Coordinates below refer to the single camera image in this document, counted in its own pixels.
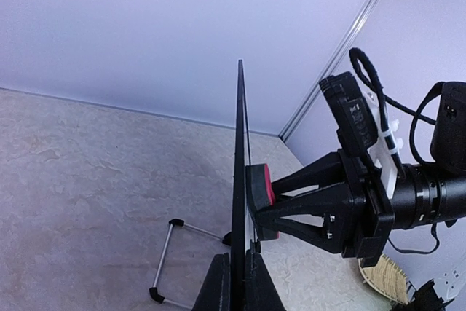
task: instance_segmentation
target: white wall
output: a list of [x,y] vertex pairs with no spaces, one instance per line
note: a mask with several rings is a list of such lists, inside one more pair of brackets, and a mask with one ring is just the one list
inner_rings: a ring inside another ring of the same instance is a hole
[[[466,0],[381,0],[355,46],[369,56],[384,85],[384,91],[401,103],[415,109],[427,91],[438,81],[466,81]],[[346,59],[337,69],[351,69]],[[438,100],[433,101],[427,114],[435,118]],[[390,116],[400,120],[400,135],[406,146],[404,162],[413,162],[408,147],[411,118],[390,108]],[[336,149],[336,124],[324,98],[320,98],[307,118],[289,140],[288,146],[302,162],[308,163]],[[429,159],[432,127],[419,123],[416,133],[419,151]],[[401,247],[428,249],[434,246],[430,228],[399,231],[392,238]],[[466,219],[451,229],[441,225],[441,247],[431,256],[400,255],[391,247],[387,252],[419,285],[442,273],[466,252]],[[466,291],[448,310],[463,310]]]
[[0,87],[278,134],[364,0],[1,0]]

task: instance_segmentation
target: marble floor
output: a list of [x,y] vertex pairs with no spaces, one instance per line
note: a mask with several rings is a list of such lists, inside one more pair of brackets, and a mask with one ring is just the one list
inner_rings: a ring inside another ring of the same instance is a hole
[[[0,90],[0,310],[180,310],[148,294],[173,217],[229,230],[234,131]],[[272,177],[301,165],[252,135]],[[176,230],[160,291],[192,304],[219,242]],[[389,310],[355,261],[263,244],[289,311]]]

